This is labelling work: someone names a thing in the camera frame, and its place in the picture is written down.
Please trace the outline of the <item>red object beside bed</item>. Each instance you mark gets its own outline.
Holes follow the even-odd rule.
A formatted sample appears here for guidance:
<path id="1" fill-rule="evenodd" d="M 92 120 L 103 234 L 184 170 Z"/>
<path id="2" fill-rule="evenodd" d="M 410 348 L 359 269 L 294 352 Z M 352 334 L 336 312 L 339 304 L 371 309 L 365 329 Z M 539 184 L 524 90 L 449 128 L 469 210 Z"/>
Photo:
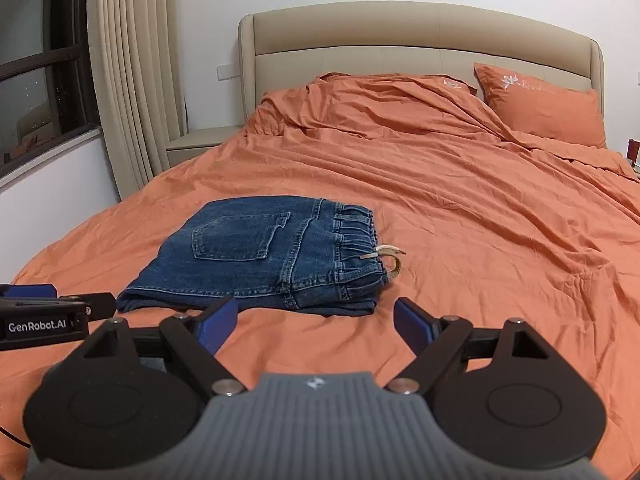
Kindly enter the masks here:
<path id="1" fill-rule="evenodd" d="M 640 141 L 629 139 L 627 145 L 627 160 L 632 168 L 636 168 L 639 165 L 640 155 Z"/>

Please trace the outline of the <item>dark window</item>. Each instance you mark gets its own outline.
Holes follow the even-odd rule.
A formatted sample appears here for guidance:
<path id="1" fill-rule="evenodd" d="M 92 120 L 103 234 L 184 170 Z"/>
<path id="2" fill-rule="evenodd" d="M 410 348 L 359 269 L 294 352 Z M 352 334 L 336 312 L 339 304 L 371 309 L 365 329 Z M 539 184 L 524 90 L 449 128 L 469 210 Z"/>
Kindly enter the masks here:
<path id="1" fill-rule="evenodd" d="M 1 0 L 1 174 L 100 123 L 87 0 Z"/>

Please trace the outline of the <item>blue denim jeans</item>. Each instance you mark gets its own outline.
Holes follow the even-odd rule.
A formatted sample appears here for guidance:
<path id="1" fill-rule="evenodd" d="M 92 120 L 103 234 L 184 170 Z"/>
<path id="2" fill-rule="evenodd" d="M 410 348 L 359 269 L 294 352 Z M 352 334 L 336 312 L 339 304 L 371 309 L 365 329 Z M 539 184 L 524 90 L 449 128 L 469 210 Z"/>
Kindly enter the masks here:
<path id="1" fill-rule="evenodd" d="M 378 241 L 370 209 L 302 196 L 248 196 L 203 206 L 160 245 L 118 295 L 120 312 L 204 310 L 232 297 L 239 309 L 363 316 L 400 272 Z"/>

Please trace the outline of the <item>orange duvet cover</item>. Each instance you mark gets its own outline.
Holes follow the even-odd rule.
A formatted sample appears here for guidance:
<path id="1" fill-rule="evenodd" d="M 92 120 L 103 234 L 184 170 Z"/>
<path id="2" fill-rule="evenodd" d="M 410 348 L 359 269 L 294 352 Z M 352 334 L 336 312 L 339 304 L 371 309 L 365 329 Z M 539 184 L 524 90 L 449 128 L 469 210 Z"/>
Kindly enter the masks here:
<path id="1" fill-rule="evenodd" d="M 427 76 L 327 74 L 267 94 L 225 144 L 154 178 L 17 273 L 62 294 L 121 292 L 201 206 L 250 195 L 361 205 L 402 269 L 362 318 L 252 309 L 219 351 L 245 385 L 265 373 L 407 366 L 400 296 L 478 326 L 525 318 L 603 400 L 594 456 L 639 467 L 639 181 L 620 154 L 510 129 Z"/>

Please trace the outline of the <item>white wall socket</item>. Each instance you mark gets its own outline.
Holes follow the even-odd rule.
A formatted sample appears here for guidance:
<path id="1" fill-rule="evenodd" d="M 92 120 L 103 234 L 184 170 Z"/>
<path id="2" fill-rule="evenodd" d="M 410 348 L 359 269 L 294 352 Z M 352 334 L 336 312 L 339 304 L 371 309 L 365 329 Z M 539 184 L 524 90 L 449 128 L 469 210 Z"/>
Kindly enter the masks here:
<path id="1" fill-rule="evenodd" d="M 239 66 L 236 63 L 218 65 L 216 74 L 219 81 L 236 78 L 239 76 Z"/>

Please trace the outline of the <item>beige curtain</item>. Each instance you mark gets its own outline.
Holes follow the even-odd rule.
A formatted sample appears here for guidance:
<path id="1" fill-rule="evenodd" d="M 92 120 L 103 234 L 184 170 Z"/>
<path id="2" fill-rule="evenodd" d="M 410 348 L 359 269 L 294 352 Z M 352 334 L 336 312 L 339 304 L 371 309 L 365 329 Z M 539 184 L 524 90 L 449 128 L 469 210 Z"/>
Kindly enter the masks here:
<path id="1" fill-rule="evenodd" d="M 88 40 L 101 128 L 119 195 L 169 167 L 186 134 L 178 0 L 87 0 Z"/>

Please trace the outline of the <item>orange pillow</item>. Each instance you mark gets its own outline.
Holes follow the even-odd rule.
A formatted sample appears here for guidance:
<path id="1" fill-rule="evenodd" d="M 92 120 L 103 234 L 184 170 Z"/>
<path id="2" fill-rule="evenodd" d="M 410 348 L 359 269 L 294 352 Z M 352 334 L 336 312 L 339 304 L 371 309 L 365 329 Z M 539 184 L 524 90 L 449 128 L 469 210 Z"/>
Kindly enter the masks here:
<path id="1" fill-rule="evenodd" d="M 567 143 L 603 148 L 605 131 L 594 90 L 567 89 L 493 65 L 476 63 L 485 103 L 511 129 Z"/>
<path id="2" fill-rule="evenodd" d="M 472 84 L 467 84 L 463 80 L 459 80 L 459 79 L 456 79 L 456 78 L 450 78 L 450 77 L 444 76 L 444 75 L 438 75 L 438 76 L 436 76 L 436 79 L 443 86 L 446 86 L 446 87 L 451 88 L 451 89 L 456 89 L 456 90 L 459 90 L 459 91 L 464 91 L 466 93 L 469 93 L 471 96 L 477 96 L 477 88 L 472 86 Z"/>

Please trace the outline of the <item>beige bedside table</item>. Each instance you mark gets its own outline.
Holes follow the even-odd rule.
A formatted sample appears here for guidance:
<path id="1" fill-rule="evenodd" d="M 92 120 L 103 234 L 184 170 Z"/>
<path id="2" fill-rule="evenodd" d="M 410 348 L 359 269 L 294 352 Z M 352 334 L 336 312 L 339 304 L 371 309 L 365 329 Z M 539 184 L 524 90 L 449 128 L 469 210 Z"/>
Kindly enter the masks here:
<path id="1" fill-rule="evenodd" d="M 186 160 L 200 156 L 214 146 L 226 142 L 242 126 L 227 126 L 193 130 L 166 146 L 169 166 L 175 167 Z"/>

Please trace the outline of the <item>beige upholstered headboard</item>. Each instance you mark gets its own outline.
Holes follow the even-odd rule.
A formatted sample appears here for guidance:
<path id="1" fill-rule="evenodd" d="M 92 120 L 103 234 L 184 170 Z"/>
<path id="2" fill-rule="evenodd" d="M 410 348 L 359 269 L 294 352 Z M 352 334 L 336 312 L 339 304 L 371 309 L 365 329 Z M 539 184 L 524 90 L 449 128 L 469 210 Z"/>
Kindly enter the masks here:
<path id="1" fill-rule="evenodd" d="M 238 48 L 245 116 L 265 93 L 329 72 L 449 75 L 474 84 L 474 64 L 485 63 L 604 93 L 596 40 L 475 6 L 352 1 L 260 12 L 240 21 Z"/>

